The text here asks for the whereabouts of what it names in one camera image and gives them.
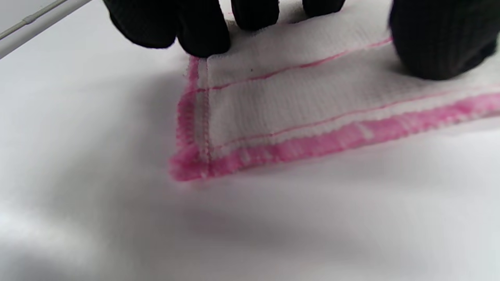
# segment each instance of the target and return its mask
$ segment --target pink overlock edge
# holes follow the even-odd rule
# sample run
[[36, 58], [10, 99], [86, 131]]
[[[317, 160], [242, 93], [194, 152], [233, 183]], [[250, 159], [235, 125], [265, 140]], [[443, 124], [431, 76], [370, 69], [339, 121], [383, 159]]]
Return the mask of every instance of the pink overlock edge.
[[[381, 46], [390, 41], [390, 39], [386, 39], [379, 43], [371, 44], [366, 48]], [[248, 80], [267, 79], [274, 74], [292, 68], [312, 67], [348, 53], [351, 53], [351, 51], [345, 51], [316, 62], [288, 67], [263, 76], [252, 77]], [[210, 146], [209, 139], [210, 124], [208, 117], [210, 108], [208, 94], [210, 90], [223, 89], [229, 86], [229, 84], [207, 89], [198, 88], [199, 62], [200, 59], [196, 57], [191, 57], [189, 60], [187, 71], [188, 83], [177, 106], [177, 153], [170, 160], [170, 174], [177, 181], [221, 177], [245, 168], [322, 157], [362, 146], [401, 139], [465, 121], [480, 119], [500, 111], [500, 92], [492, 91], [480, 96], [464, 98], [452, 104], [430, 110], [407, 112], [381, 120], [353, 122], [322, 135], [289, 139], [271, 145], [240, 147], [224, 157], [213, 159], [211, 157], [211, 150], [214, 148]], [[205, 100], [202, 109], [205, 147], [199, 147], [194, 140], [195, 106], [196, 95], [198, 93], [204, 93], [203, 98]], [[432, 98], [443, 94], [437, 93], [425, 98]], [[411, 102], [411, 100], [400, 101], [397, 104], [404, 102]], [[391, 105], [394, 104], [364, 111], [377, 111]], [[324, 124], [334, 119], [331, 118], [303, 125], [299, 128], [317, 126], [319, 123]]]

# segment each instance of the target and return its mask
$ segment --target white cloth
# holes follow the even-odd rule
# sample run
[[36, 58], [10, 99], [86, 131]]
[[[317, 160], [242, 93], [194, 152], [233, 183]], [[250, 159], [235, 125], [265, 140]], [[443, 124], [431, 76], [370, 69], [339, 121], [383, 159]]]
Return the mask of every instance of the white cloth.
[[391, 44], [390, 8], [390, 0], [348, 1], [339, 13], [236, 32], [228, 53], [193, 58], [173, 175], [328, 155], [500, 108], [500, 55], [449, 81], [412, 77]]

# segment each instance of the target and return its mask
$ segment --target pink hem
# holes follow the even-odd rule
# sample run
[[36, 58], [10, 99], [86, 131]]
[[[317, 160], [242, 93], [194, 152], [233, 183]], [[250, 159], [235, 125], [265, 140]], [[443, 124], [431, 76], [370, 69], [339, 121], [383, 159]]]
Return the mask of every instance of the pink hem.
[[[323, 135], [296, 138], [282, 143], [242, 147], [222, 158], [213, 159], [207, 178], [266, 164], [288, 163], [322, 157], [362, 146], [384, 143], [432, 129], [479, 119], [500, 110], [500, 93], [469, 97], [451, 105], [409, 112], [382, 120], [353, 122]], [[185, 147], [172, 159], [172, 176], [178, 181], [204, 178], [196, 146]]]
[[[190, 59], [188, 85], [177, 107], [178, 152], [170, 161], [170, 174], [177, 181], [220, 177], [255, 166], [322, 157], [479, 119], [500, 111], [500, 93], [492, 92], [430, 110], [408, 112], [382, 120], [352, 122], [322, 135], [241, 147], [222, 158], [212, 159], [210, 152], [214, 148], [210, 147], [208, 132], [203, 132], [204, 147], [199, 147], [194, 140], [196, 95], [199, 92], [208, 94], [207, 90], [198, 87], [199, 64], [199, 58]], [[209, 108], [207, 104], [204, 106], [206, 115]], [[205, 116], [203, 130], [208, 130], [207, 123]]]

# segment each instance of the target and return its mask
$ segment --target stitched seam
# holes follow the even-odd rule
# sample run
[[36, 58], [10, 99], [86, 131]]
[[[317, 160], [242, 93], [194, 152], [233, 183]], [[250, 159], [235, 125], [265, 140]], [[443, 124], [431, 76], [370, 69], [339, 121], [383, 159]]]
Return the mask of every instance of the stitched seam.
[[293, 65], [293, 66], [288, 66], [288, 67], [285, 67], [285, 68], [282, 68], [282, 69], [279, 69], [279, 70], [276, 70], [276, 71], [273, 71], [273, 72], [270, 72], [270, 73], [266, 73], [266, 74], [263, 74], [263, 75], [260, 75], [260, 76], [245, 78], [245, 79], [240, 80], [240, 81], [230, 82], [230, 83], [226, 83], [226, 84], [222, 84], [222, 85], [217, 85], [217, 86], [212, 86], [212, 87], [209, 87], [208, 84], [207, 84], [207, 88], [194, 89], [194, 90], [188, 92], [188, 94], [190, 94], [190, 93], [209, 92], [209, 91], [212, 91], [212, 90], [222, 90], [222, 89], [225, 89], [227, 87], [234, 86], [234, 85], [237, 85], [237, 84], [242, 84], [242, 83], [246, 83], [246, 82], [252, 82], [252, 81], [256, 81], [256, 80], [266, 80], [268, 78], [271, 78], [271, 77], [273, 77], [275, 75], [278, 75], [278, 74], [286, 72], [286, 71], [295, 70], [295, 69], [305, 69], [305, 68], [319, 66], [319, 65], [322, 65], [322, 64], [327, 63], [329, 61], [333, 61], [333, 60], [342, 58], [342, 57], [344, 57], [346, 55], [349, 55], [349, 54], [351, 54], [353, 52], [380, 47], [380, 46], [388, 44], [388, 43], [390, 43], [392, 41], [393, 41], [392, 38], [389, 37], [389, 38], [387, 38], [387, 39], [385, 39], [383, 41], [380, 41], [380, 42], [377, 42], [377, 43], [372, 43], [372, 44], [369, 44], [369, 45], [364, 46], [364, 47], [345, 50], [343, 52], [340, 52], [340, 53], [328, 56], [326, 58], [315, 60], [313, 62], [308, 62], [308, 63], [304, 63], [304, 64], [297, 64], [297, 65]]
[[[206, 78], [205, 78], [205, 84], [207, 87], [210, 87], [209, 85], [209, 61], [208, 59], [205, 60], [206, 63]], [[210, 90], [207, 90], [203, 94], [203, 145], [204, 147], [204, 154], [206, 156], [206, 166], [205, 166], [205, 175], [206, 177], [210, 176], [210, 164], [211, 164], [211, 153], [210, 153]]]
[[[489, 89], [490, 87], [500, 87], [500, 84], [493, 84], [493, 85], [481, 86], [481, 87], [472, 87], [472, 88], [469, 88], [467, 90], [470, 90], [470, 91], [483, 90], [483, 89]], [[396, 105], [400, 105], [400, 104], [405, 104], [405, 103], [410, 103], [410, 102], [415, 102], [415, 101], [422, 101], [422, 100], [426, 100], [426, 99], [430, 99], [430, 98], [436, 98], [436, 97], [439, 97], [439, 96], [446, 96], [446, 95], [449, 95], [449, 94], [456, 94], [456, 93], [457, 93], [456, 90], [448, 90], [448, 91], [438, 92], [438, 93], [435, 93], [435, 94], [432, 94], [432, 95], [428, 95], [428, 96], [416, 97], [416, 98], [411, 98], [411, 99], [407, 99], [407, 100], [395, 101], [395, 102], [392, 102], [392, 103], [389, 103], [389, 104], [384, 104], [384, 105], [378, 106], [378, 107], [373, 107], [373, 108], [368, 108], [368, 109], [354, 110], [354, 111], [346, 112], [346, 113], [343, 113], [343, 114], [340, 114], [340, 115], [336, 115], [336, 116], [333, 116], [333, 117], [329, 117], [327, 119], [323, 119], [323, 120], [320, 120], [320, 121], [315, 121], [315, 122], [307, 123], [307, 124], [303, 124], [303, 125], [292, 126], [292, 127], [280, 130], [278, 132], [240, 137], [240, 138], [237, 138], [237, 139], [233, 139], [233, 140], [227, 141], [227, 142], [225, 142], [223, 144], [217, 145], [213, 149], [214, 150], [220, 150], [220, 149], [222, 149], [222, 148], [224, 148], [224, 147], [226, 147], [228, 145], [234, 144], [234, 143], [239, 143], [239, 142], [244, 142], [244, 141], [250, 141], [250, 140], [255, 140], [255, 139], [275, 137], [275, 136], [279, 136], [281, 134], [285, 134], [285, 133], [292, 132], [292, 131], [299, 130], [299, 129], [312, 128], [312, 127], [315, 127], [315, 126], [324, 125], [324, 124], [336, 121], [338, 119], [341, 119], [343, 117], [350, 116], [350, 115], [353, 115], [353, 114], [369, 113], [369, 112], [372, 112], [372, 111], [382, 110], [382, 109], [390, 108], [392, 106], [396, 106]]]

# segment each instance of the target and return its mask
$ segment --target black glove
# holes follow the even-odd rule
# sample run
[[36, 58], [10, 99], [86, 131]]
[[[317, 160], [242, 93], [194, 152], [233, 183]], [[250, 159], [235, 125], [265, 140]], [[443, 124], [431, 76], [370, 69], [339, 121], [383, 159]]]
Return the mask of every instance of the black glove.
[[[256, 31], [273, 25], [279, 0], [231, 0], [236, 23]], [[345, 0], [303, 0], [310, 17], [338, 12]], [[186, 52], [206, 58], [225, 53], [230, 45], [218, 0], [104, 0], [116, 28], [131, 42], [168, 48], [176, 39]]]
[[[338, 12], [345, 0], [302, 0], [305, 13]], [[130, 41], [167, 48], [177, 37], [189, 54], [206, 58], [231, 43], [218, 0], [104, 0], [114, 25]], [[278, 0], [231, 0], [237, 24], [255, 31], [278, 20]], [[389, 19], [396, 51], [417, 77], [444, 80], [495, 53], [500, 0], [393, 0]]]
[[445, 80], [493, 55], [500, 0], [393, 0], [394, 46], [415, 76]]

